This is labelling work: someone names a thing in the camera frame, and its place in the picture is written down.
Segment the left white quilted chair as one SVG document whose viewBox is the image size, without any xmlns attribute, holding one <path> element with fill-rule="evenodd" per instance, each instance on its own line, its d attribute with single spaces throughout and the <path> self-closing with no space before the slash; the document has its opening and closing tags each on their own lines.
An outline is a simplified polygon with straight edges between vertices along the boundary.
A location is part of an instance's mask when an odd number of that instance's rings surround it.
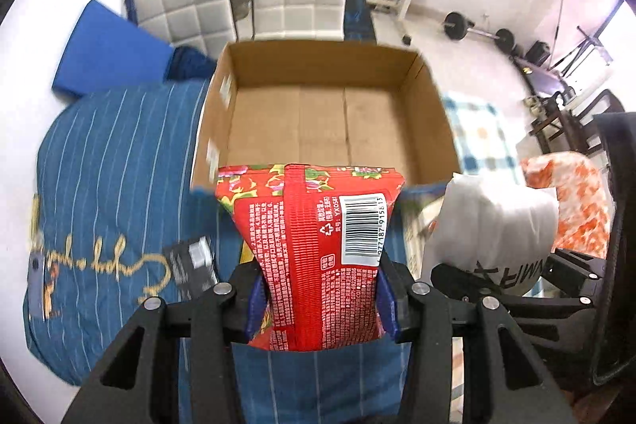
<svg viewBox="0 0 636 424">
<path fill-rule="evenodd" d="M 126 16 L 171 46 L 190 46 L 211 59 L 238 40 L 231 0 L 125 0 Z"/>
</svg>

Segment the blue foam mat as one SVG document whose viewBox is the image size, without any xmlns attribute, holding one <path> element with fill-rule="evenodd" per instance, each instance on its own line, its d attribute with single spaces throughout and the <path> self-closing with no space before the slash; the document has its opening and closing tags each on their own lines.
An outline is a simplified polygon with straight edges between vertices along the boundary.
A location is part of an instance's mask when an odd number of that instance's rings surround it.
<svg viewBox="0 0 636 424">
<path fill-rule="evenodd" d="M 174 49 L 97 0 L 85 5 L 62 52 L 52 89 L 83 97 L 164 81 Z"/>
</svg>

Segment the plaid checked cushion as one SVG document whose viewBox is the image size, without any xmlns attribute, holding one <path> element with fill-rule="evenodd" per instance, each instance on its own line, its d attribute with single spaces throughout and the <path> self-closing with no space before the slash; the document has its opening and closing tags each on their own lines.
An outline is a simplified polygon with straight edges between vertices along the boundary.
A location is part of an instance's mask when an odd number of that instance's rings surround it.
<svg viewBox="0 0 636 424">
<path fill-rule="evenodd" d="M 489 103 L 442 97 L 453 134 L 460 172 L 491 176 L 499 182 L 525 185 L 515 146 L 503 131 L 496 109 Z"/>
</svg>

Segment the blue striped cushion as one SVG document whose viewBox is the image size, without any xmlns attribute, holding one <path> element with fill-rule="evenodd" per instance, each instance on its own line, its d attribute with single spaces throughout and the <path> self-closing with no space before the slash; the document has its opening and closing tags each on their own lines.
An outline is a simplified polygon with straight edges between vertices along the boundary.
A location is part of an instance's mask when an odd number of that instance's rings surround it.
<svg viewBox="0 0 636 424">
<path fill-rule="evenodd" d="M 89 95 L 50 126 L 37 159 L 43 273 L 23 305 L 28 350 L 80 385 L 139 304 L 177 302 L 164 250 L 208 238 L 227 278 L 241 240 L 210 196 L 190 190 L 200 79 Z M 35 302 L 32 296 L 41 295 Z M 234 345 L 250 423 L 344 423 L 398 411 L 410 349 L 383 338 L 315 353 Z"/>
</svg>

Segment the black blue exercise mat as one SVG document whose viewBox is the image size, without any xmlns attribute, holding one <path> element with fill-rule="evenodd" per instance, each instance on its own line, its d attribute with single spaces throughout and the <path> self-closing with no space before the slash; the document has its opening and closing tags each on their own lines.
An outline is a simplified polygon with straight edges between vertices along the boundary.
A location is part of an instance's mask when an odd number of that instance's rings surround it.
<svg viewBox="0 0 636 424">
<path fill-rule="evenodd" d="M 371 9 L 366 0 L 346 0 L 344 40 L 377 42 Z"/>
</svg>

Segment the red snack packet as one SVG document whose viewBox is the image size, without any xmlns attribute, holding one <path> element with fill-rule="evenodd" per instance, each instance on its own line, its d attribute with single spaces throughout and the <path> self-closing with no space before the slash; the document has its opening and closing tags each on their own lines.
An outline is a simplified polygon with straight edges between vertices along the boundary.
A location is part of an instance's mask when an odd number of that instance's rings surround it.
<svg viewBox="0 0 636 424">
<path fill-rule="evenodd" d="M 382 335 L 377 270 L 404 183 L 392 168 L 290 164 L 218 171 L 215 197 L 268 287 L 253 347 L 317 352 Z"/>
</svg>

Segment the dumbbell bar on floor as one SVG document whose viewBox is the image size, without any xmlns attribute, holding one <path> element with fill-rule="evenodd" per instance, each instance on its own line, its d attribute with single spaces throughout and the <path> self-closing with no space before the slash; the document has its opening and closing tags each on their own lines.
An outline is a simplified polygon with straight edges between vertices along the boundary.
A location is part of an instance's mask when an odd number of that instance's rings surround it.
<svg viewBox="0 0 636 424">
<path fill-rule="evenodd" d="M 500 28 L 496 32 L 491 32 L 477 28 L 472 20 L 469 20 L 459 12 L 448 13 L 443 20 L 442 26 L 447 38 L 452 41 L 461 41 L 469 33 L 474 33 L 480 37 L 493 40 L 495 46 L 504 54 L 511 55 L 513 49 L 515 49 L 515 37 L 509 29 Z"/>
</svg>

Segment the open cardboard box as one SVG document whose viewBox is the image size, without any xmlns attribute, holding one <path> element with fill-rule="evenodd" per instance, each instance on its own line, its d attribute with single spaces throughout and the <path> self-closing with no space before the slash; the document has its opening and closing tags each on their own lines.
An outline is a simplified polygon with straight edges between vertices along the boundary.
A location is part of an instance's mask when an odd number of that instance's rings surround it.
<svg viewBox="0 0 636 424">
<path fill-rule="evenodd" d="M 394 168 L 448 181 L 459 159 L 441 95 L 416 50 L 356 41 L 254 40 L 224 47 L 200 112 L 192 190 L 223 166 Z"/>
</svg>

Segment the black snack packet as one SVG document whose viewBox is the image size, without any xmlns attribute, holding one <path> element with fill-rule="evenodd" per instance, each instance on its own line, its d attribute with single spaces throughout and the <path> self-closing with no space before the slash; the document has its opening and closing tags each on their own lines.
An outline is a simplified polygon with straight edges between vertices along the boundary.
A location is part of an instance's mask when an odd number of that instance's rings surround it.
<svg viewBox="0 0 636 424">
<path fill-rule="evenodd" d="M 169 245 L 162 254 L 184 300 L 195 299 L 220 282 L 215 251 L 206 236 Z"/>
</svg>

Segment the orange white floral cushion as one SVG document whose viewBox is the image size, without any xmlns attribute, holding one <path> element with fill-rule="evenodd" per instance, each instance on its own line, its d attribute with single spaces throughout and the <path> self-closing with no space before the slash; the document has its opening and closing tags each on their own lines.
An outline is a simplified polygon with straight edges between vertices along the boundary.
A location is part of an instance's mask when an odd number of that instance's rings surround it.
<svg viewBox="0 0 636 424">
<path fill-rule="evenodd" d="M 556 189 L 558 224 L 555 249 L 605 259 L 610 240 L 610 201 L 603 177 L 592 161 L 577 152 L 524 158 L 526 184 Z"/>
</svg>

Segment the dark wooden table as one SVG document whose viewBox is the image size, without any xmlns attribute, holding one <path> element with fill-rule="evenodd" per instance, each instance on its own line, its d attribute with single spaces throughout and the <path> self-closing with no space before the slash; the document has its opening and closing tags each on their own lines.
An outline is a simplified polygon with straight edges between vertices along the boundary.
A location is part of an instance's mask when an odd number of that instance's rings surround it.
<svg viewBox="0 0 636 424">
<path fill-rule="evenodd" d="M 586 156 L 598 153 L 601 145 L 592 144 L 595 139 L 593 123 L 583 123 L 583 114 L 576 115 L 566 107 L 567 102 L 574 99 L 574 89 L 558 76 L 521 57 L 513 56 L 511 61 L 530 92 L 524 100 L 535 118 L 529 135 L 537 140 L 541 152 L 550 154 L 550 143 L 563 137 L 570 151 Z"/>
</svg>

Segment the white pouch black lettering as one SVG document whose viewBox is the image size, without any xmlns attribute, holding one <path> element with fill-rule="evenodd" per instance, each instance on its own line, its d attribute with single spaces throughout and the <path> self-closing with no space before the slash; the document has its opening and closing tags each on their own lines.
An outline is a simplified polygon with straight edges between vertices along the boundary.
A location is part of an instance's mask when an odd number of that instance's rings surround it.
<svg viewBox="0 0 636 424">
<path fill-rule="evenodd" d="M 431 281 L 433 268 L 444 263 L 522 296 L 541 276 L 557 226 L 554 187 L 456 173 L 424 246 L 421 279 Z"/>
</svg>

